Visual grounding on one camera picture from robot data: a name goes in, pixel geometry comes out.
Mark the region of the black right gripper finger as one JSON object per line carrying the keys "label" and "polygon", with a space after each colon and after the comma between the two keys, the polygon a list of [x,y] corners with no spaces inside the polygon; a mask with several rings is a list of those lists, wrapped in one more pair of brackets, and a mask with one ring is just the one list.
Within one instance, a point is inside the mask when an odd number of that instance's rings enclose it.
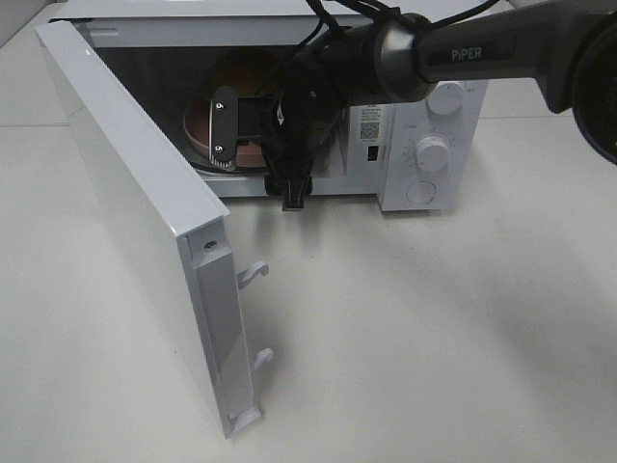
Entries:
{"label": "black right gripper finger", "polygon": [[238,94],[229,86],[216,89],[210,101],[209,162],[224,171],[236,168]]}

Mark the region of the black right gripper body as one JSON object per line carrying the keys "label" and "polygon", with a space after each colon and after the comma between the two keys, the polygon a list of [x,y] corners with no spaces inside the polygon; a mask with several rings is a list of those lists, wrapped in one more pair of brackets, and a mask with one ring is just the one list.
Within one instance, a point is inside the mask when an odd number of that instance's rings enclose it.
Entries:
{"label": "black right gripper body", "polygon": [[261,148],[266,194],[282,199],[284,211],[305,207],[319,152],[332,138],[343,107],[315,91],[280,91],[238,100],[238,138]]}

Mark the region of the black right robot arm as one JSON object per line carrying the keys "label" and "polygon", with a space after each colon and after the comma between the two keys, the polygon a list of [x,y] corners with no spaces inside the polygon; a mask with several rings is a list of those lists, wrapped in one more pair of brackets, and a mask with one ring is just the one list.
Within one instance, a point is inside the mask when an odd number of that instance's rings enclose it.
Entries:
{"label": "black right robot arm", "polygon": [[431,21],[379,1],[351,1],[367,18],[345,27],[319,1],[312,33],[272,71],[273,96],[216,90],[209,159],[229,169],[239,141],[262,150],[264,186],[287,210],[312,190],[318,150],[351,106],[411,103],[446,80],[532,78],[554,113],[571,110],[587,143],[616,158],[616,5],[546,1],[501,14],[479,5]]}

